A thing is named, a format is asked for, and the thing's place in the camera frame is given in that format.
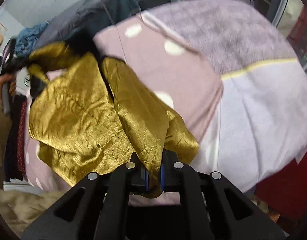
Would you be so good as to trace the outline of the person's left hand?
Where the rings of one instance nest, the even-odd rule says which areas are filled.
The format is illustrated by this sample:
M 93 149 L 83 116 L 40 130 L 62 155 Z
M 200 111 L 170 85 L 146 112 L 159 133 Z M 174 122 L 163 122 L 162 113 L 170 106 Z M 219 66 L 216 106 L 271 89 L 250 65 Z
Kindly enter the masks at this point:
M 2 87 L 4 84 L 10 84 L 9 94 L 14 96 L 16 94 L 16 77 L 13 74 L 4 74 L 0 76 L 0 106 L 2 106 Z

